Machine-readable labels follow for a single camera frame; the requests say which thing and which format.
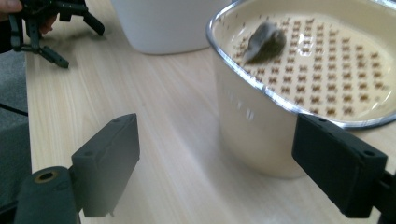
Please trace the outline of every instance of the tea bag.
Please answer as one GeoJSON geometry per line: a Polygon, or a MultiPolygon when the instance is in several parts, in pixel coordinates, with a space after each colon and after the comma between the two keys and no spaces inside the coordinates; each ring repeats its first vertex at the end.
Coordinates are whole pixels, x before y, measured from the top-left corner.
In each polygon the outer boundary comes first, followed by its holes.
{"type": "Polygon", "coordinates": [[[275,24],[266,21],[257,28],[248,41],[244,54],[246,63],[261,63],[275,58],[286,45],[283,31],[275,24]]]}

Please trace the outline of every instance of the black cable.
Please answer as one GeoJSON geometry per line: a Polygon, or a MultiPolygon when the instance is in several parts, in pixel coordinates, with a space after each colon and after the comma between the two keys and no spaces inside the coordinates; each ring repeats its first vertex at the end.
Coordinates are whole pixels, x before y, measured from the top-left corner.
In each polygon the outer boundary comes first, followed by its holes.
{"type": "Polygon", "coordinates": [[[3,109],[8,110],[10,112],[13,112],[13,113],[16,113],[16,114],[19,114],[19,115],[23,115],[23,116],[26,116],[26,117],[29,116],[29,114],[27,112],[21,111],[19,109],[13,108],[13,107],[8,106],[8,105],[3,105],[1,103],[0,103],[0,108],[3,108],[3,109]]]}

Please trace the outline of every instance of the human hand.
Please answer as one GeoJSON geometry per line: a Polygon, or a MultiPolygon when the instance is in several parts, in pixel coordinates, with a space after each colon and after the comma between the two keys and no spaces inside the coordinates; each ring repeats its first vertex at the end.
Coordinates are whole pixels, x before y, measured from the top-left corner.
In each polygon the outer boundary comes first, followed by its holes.
{"type": "MultiPolygon", "coordinates": [[[[0,21],[8,20],[8,13],[15,13],[22,10],[20,0],[0,0],[0,21]]],[[[41,24],[39,31],[42,35],[52,30],[52,24],[55,23],[57,15],[48,18],[44,24],[41,24]]]]}
{"type": "Polygon", "coordinates": [[[0,21],[8,19],[8,13],[22,10],[22,3],[19,0],[0,0],[0,21]]]}

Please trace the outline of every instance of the white bowl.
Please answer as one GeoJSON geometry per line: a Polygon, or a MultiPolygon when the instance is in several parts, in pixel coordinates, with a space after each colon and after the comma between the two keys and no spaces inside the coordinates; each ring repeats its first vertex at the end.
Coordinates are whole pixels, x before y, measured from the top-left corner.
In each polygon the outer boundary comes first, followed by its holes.
{"type": "Polygon", "coordinates": [[[170,54],[209,47],[205,25],[231,0],[112,0],[135,49],[170,54]]]}
{"type": "Polygon", "coordinates": [[[219,55],[228,148],[264,174],[296,177],[304,174],[291,156],[297,113],[346,129],[395,120],[394,21],[393,9],[369,0],[250,0],[224,8],[206,35],[219,55]],[[270,62],[245,64],[249,37],[267,20],[284,30],[286,47],[270,62]]]}

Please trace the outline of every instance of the bowl rim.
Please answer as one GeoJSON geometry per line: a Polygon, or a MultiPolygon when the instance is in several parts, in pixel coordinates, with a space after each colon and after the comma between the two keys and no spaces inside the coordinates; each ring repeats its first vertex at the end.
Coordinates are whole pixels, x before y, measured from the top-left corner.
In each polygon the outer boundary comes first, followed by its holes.
{"type": "MultiPolygon", "coordinates": [[[[238,0],[236,2],[231,3],[227,7],[223,8],[217,14],[215,14],[210,21],[206,25],[206,39],[208,40],[211,48],[220,56],[220,58],[227,64],[236,75],[241,77],[246,81],[253,89],[260,91],[264,96],[268,97],[271,101],[273,101],[276,105],[282,107],[286,111],[292,114],[308,114],[313,116],[318,116],[323,119],[327,119],[337,126],[348,129],[348,130],[361,130],[361,129],[371,129],[379,126],[383,126],[390,122],[396,120],[396,110],[388,115],[385,115],[376,119],[367,119],[363,121],[344,121],[340,119],[331,119],[328,117],[324,117],[321,115],[313,114],[310,111],[304,109],[301,106],[298,106],[290,101],[285,100],[279,94],[270,90],[269,87],[265,86],[263,83],[257,81],[254,77],[252,77],[248,72],[246,72],[241,66],[239,66],[230,56],[225,53],[221,47],[217,44],[215,37],[213,36],[213,26],[216,21],[218,21],[223,15],[225,15],[228,11],[246,3],[251,0],[238,0]]],[[[396,10],[396,3],[391,2],[390,0],[367,0],[373,2],[375,4],[379,4],[382,7],[391,8],[392,10],[396,10]]]]}

